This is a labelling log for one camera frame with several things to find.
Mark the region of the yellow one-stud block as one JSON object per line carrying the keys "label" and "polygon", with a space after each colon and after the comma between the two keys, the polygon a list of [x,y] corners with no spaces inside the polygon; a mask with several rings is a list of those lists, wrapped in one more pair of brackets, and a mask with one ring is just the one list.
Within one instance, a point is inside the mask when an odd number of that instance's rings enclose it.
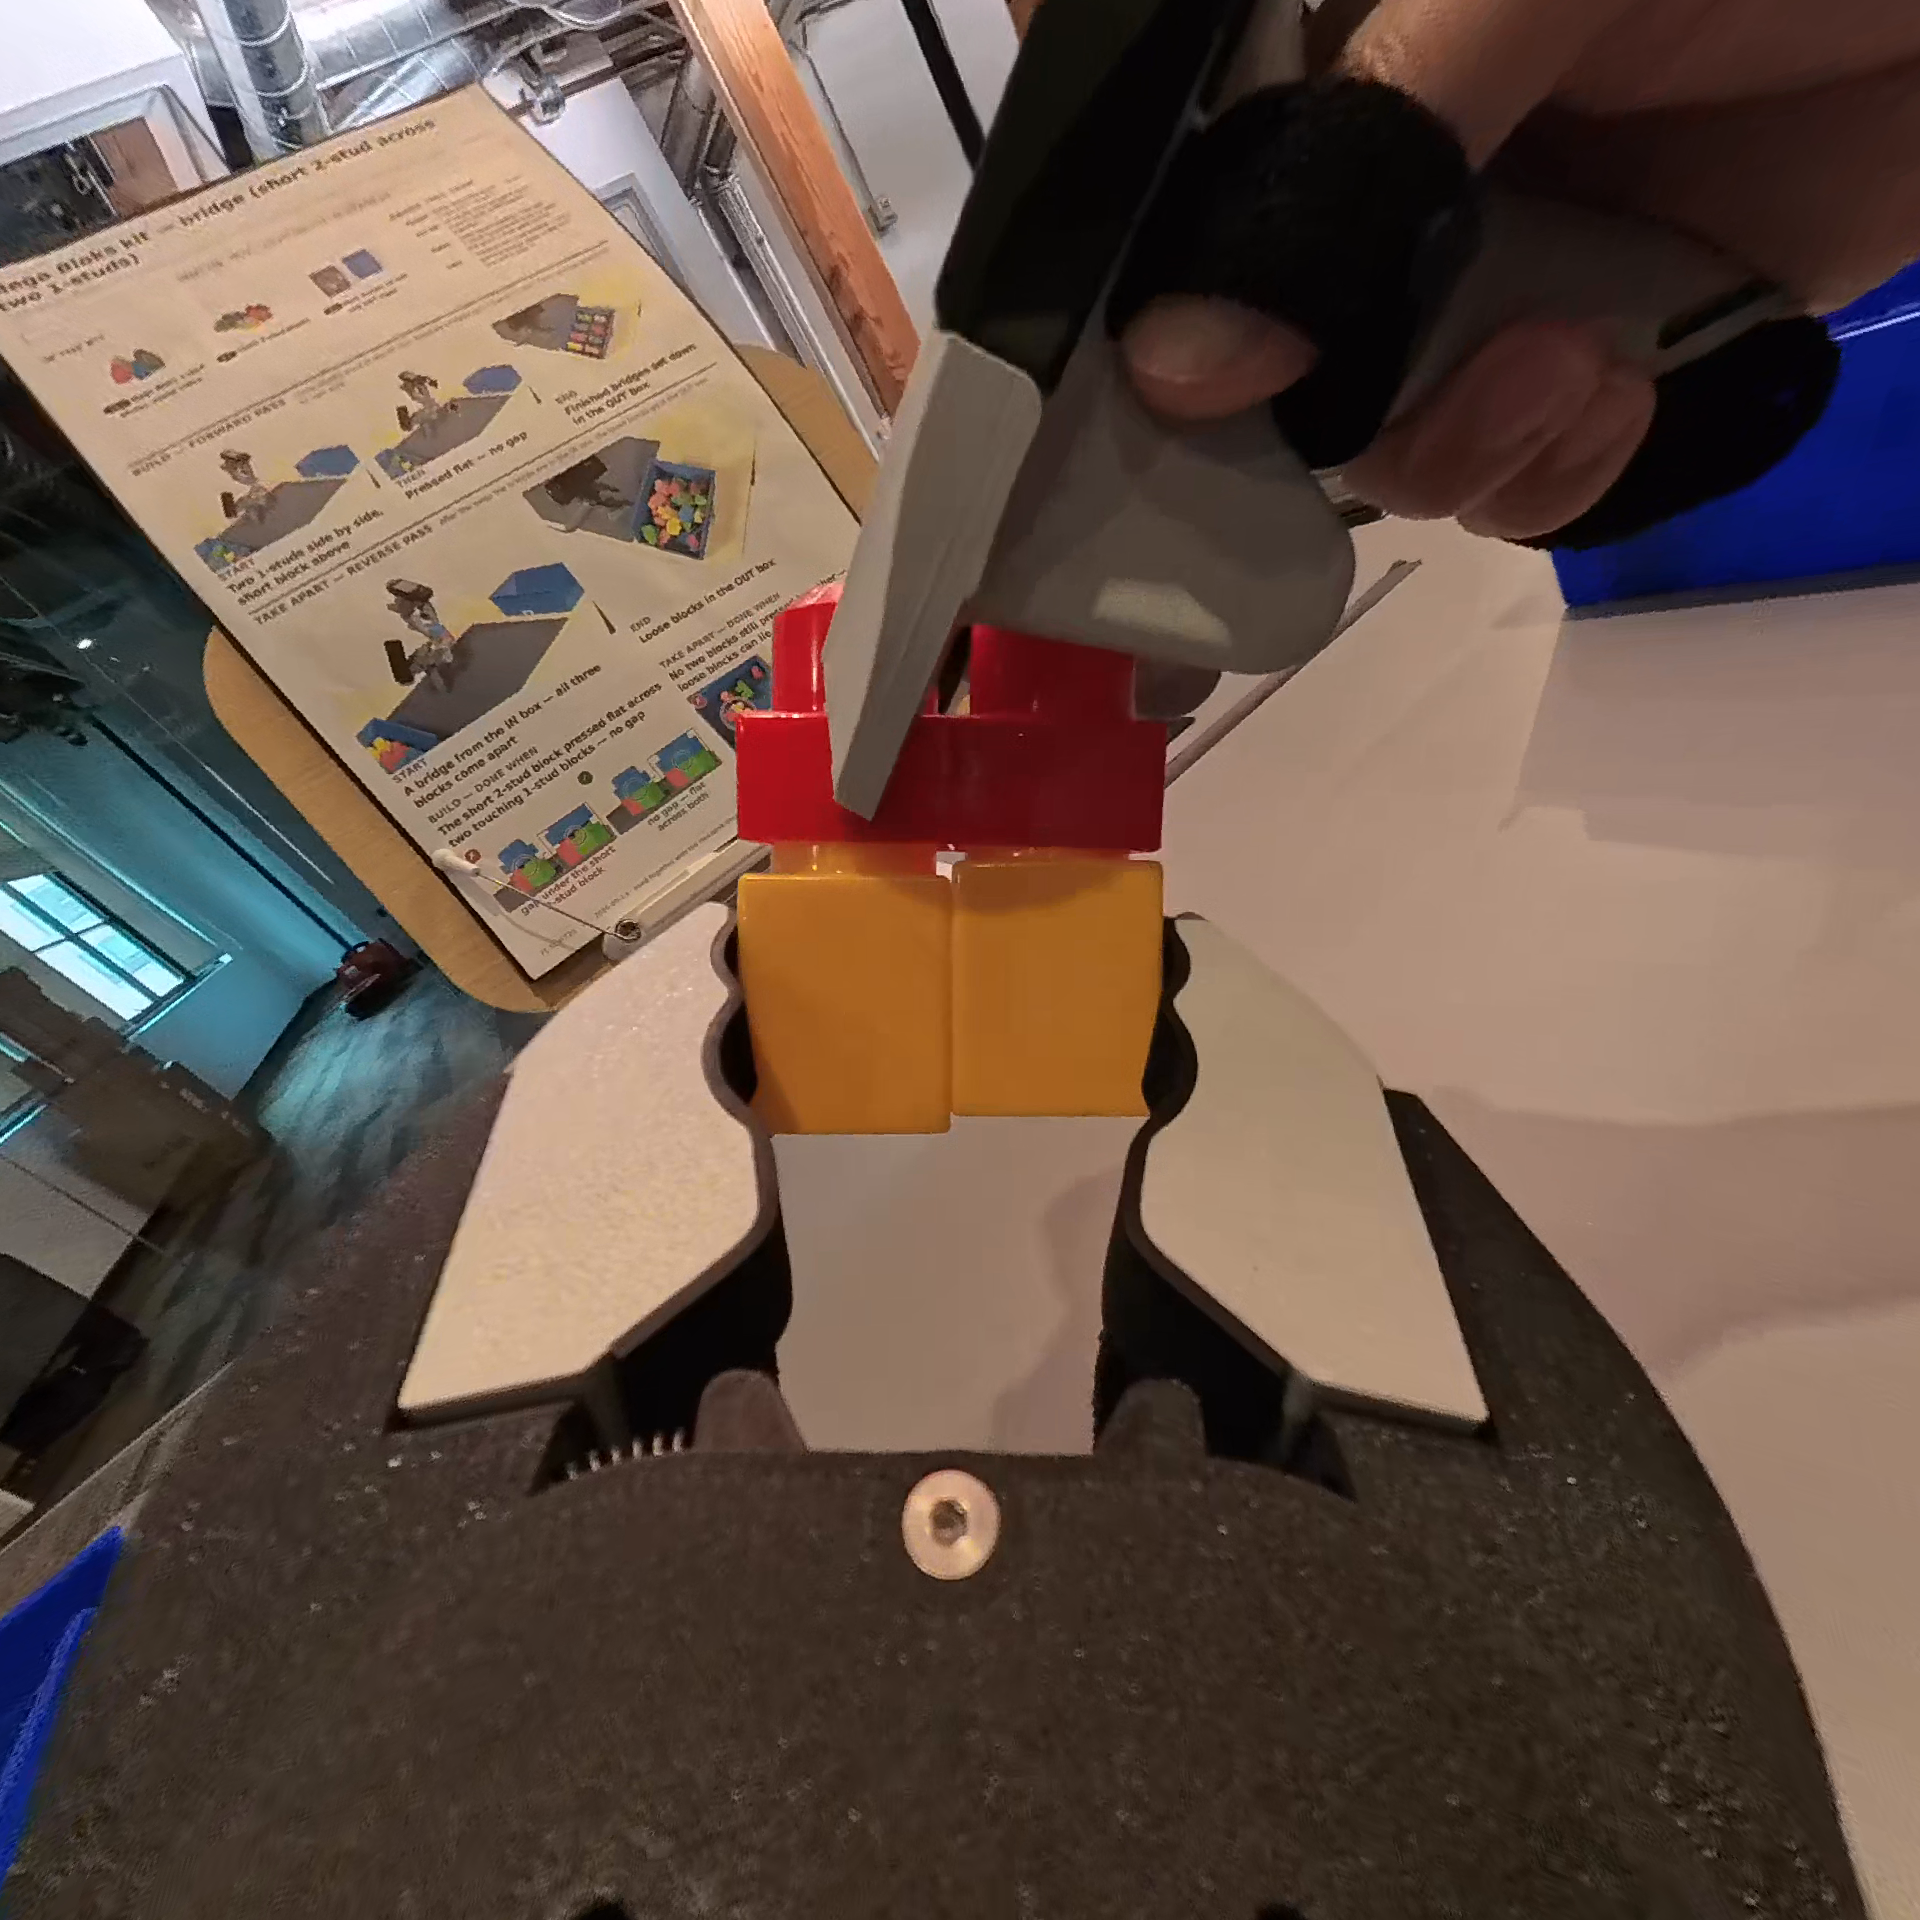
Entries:
{"label": "yellow one-stud block", "polygon": [[788,842],[738,882],[733,970],[774,1136],[952,1118],[952,905],[930,845]]}
{"label": "yellow one-stud block", "polygon": [[1162,999],[1160,863],[969,855],[952,872],[949,935],[956,1117],[1146,1115]]}

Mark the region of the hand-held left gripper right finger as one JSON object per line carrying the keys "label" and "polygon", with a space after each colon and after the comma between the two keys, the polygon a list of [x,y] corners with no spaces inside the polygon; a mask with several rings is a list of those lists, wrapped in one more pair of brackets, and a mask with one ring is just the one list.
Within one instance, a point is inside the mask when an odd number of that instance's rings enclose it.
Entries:
{"label": "hand-held left gripper right finger", "polygon": [[1474,1436],[1489,1408],[1385,1091],[1215,925],[1163,923],[1163,993],[1102,1275],[1102,1419],[1193,1397],[1214,1459],[1336,1466],[1325,1416]]}

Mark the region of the stack of cardboard boxes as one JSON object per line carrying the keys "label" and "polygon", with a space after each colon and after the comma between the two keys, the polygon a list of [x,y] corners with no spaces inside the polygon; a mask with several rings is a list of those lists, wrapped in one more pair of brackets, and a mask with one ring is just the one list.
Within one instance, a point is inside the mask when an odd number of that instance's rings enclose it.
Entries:
{"label": "stack of cardboard boxes", "polygon": [[4,1073],[54,1125],[58,1165],[145,1211],[181,1208],[271,1157],[252,1117],[204,1078],[1,973]]}

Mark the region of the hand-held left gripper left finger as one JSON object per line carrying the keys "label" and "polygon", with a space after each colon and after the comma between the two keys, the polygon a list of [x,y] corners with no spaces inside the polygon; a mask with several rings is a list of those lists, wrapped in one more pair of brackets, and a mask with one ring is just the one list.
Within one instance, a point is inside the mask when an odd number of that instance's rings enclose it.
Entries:
{"label": "hand-held left gripper left finger", "polygon": [[707,1384],[778,1370],[793,1308],[735,923],[699,906],[507,1073],[398,1383],[412,1427],[574,1408],[692,1441]]}

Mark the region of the person's right hand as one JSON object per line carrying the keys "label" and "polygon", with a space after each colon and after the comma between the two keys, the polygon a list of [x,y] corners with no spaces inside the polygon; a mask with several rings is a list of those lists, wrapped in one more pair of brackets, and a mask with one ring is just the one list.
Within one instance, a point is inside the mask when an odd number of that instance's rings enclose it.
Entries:
{"label": "person's right hand", "polygon": [[[1321,5],[1308,69],[1387,85],[1476,169],[1742,259],[1814,313],[1915,262],[1914,3]],[[1653,382],[1516,325],[1345,469],[1385,516],[1541,545],[1644,445]]]}

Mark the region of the metal air duct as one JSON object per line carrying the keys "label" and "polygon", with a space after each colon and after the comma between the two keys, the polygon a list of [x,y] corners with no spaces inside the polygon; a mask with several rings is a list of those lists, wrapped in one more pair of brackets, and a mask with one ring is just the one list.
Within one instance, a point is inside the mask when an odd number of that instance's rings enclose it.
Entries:
{"label": "metal air duct", "polygon": [[552,126],[580,92],[678,70],[670,5],[151,3],[233,165],[396,118],[474,85]]}

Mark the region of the printed instruction sheet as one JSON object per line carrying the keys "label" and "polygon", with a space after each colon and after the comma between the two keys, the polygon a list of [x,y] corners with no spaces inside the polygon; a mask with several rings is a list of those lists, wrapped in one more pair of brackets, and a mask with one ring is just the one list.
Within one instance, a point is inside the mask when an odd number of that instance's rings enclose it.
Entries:
{"label": "printed instruction sheet", "polygon": [[4,267],[1,335],[519,976],[755,861],[738,722],[854,513],[481,87]]}

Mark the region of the red two-stud block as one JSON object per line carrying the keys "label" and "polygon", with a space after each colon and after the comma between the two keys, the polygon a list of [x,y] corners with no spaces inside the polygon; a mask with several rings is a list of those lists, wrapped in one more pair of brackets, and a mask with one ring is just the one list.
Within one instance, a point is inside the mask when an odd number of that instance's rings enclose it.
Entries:
{"label": "red two-stud block", "polygon": [[1157,853],[1168,736],[1136,711],[1136,660],[993,627],[968,633],[969,707],[913,719],[871,819],[834,798],[824,646],[840,585],[771,623],[771,709],[733,727],[749,842],[935,853]]}

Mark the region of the wooden display board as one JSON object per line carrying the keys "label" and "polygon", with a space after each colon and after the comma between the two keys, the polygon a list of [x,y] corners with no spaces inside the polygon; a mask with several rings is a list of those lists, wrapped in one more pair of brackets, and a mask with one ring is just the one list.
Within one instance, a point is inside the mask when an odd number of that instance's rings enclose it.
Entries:
{"label": "wooden display board", "polygon": [[[852,514],[864,516],[880,460],[832,387],[770,349],[742,346],[738,356]],[[459,994],[500,1012],[549,1014],[612,970],[592,949],[539,978],[517,973],[476,912],[456,903],[453,881],[431,868],[223,630],[205,634],[202,677],[223,732]]]}

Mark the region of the large window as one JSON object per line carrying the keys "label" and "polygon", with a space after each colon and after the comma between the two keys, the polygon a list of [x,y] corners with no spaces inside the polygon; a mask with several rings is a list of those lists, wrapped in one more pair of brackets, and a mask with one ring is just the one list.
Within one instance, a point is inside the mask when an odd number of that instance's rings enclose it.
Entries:
{"label": "large window", "polygon": [[12,849],[1,939],[4,968],[59,1010],[104,1027],[120,1050],[189,1070],[219,1093],[247,1078],[243,1049],[223,1029],[228,949],[195,927],[167,912],[136,923],[47,858]]}

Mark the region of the grey desk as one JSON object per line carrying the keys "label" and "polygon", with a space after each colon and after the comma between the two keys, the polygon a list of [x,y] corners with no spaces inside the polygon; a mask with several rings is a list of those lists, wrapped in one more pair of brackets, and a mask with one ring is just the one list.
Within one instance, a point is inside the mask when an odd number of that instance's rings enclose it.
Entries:
{"label": "grey desk", "polygon": [[387,1427],[496,1096],[140,1514],[4,1917],[1915,1917],[1915,588],[1562,614],[1438,547],[1172,802],[1180,903],[1403,1091],[1494,1429],[1345,1485],[1122,1394],[953,1453],[1034,1165],[824,1218],[807,1453]]}

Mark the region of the wooden beam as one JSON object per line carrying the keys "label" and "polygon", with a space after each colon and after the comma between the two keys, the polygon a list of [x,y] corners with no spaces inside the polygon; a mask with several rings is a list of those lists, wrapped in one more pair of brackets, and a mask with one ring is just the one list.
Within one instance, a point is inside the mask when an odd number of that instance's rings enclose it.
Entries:
{"label": "wooden beam", "polygon": [[674,3],[670,11],[779,203],[880,413],[892,417],[919,337],[774,14],[762,3]]}

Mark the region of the blue plastic bin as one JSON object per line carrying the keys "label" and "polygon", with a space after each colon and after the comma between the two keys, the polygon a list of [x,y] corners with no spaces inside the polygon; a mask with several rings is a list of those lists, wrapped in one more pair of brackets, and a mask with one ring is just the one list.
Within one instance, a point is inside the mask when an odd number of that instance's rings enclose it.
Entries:
{"label": "blue plastic bin", "polygon": [[61,1692],[125,1544],[122,1527],[12,1607],[1,1621],[1,1873],[28,1826],[42,1757]]}
{"label": "blue plastic bin", "polygon": [[1917,267],[1834,313],[1827,328],[1836,392],[1790,459],[1641,536],[1555,553],[1571,612],[1915,575]]}

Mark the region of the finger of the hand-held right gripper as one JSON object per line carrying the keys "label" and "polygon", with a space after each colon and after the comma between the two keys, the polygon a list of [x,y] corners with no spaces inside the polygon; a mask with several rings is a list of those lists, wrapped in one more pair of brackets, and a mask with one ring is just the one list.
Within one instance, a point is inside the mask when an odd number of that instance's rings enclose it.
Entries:
{"label": "finger of the hand-held right gripper", "polygon": [[925,337],[822,653],[834,802],[870,820],[977,588],[1043,397],[956,333]]}
{"label": "finger of the hand-held right gripper", "polygon": [[1154,417],[1106,339],[1043,401],[964,618],[1136,660],[1270,677],[1333,636],[1354,545],[1272,417]]}

